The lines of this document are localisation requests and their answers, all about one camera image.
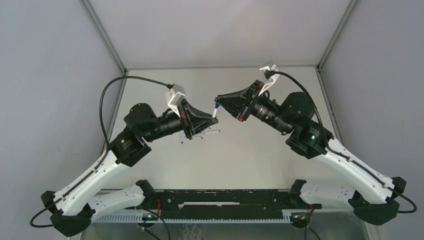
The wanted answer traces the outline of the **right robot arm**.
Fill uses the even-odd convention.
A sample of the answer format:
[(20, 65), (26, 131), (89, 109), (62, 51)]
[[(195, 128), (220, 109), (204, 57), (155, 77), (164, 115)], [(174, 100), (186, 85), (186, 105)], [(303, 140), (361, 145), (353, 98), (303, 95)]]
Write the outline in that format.
[(315, 106), (306, 93), (292, 92), (278, 104), (269, 98), (264, 83), (256, 80), (243, 90), (218, 95), (215, 102), (240, 122), (252, 116), (286, 135), (292, 151), (323, 164), (347, 182), (347, 186), (336, 187), (297, 179), (289, 191), (293, 207), (345, 209), (376, 226), (400, 213), (396, 198), (404, 192), (406, 181), (379, 173), (348, 151), (313, 120)]

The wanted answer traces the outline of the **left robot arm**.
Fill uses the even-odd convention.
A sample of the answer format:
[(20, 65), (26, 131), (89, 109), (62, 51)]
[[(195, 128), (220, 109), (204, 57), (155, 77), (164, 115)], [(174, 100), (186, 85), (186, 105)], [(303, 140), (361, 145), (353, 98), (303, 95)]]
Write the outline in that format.
[(153, 207), (157, 196), (147, 180), (105, 195), (99, 195), (99, 191), (145, 157), (151, 151), (149, 143), (179, 132), (192, 139), (217, 124), (218, 119), (183, 100), (176, 111), (167, 110), (161, 116), (156, 116), (147, 103), (138, 103), (124, 122), (123, 131), (91, 167), (63, 189), (41, 195), (52, 226), (64, 236), (75, 236), (96, 219), (125, 208)]

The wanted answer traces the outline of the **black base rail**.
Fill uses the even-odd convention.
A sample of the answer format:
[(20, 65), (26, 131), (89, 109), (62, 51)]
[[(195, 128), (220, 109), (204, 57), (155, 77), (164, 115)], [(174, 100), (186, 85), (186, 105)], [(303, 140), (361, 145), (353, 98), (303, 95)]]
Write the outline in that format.
[(321, 209), (286, 189), (157, 190), (142, 207), (166, 220), (283, 220), (284, 211)]

